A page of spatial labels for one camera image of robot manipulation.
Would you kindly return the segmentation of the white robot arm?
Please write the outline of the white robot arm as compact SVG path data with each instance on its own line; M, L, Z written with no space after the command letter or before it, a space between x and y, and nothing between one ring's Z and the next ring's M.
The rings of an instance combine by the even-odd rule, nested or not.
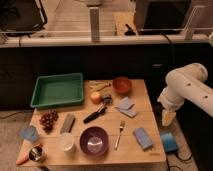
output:
M176 111L189 100L213 117L213 88L204 82L208 78L207 69L200 63L192 63L171 70L165 77L167 86L157 101L161 103L162 125L169 126L176 117Z

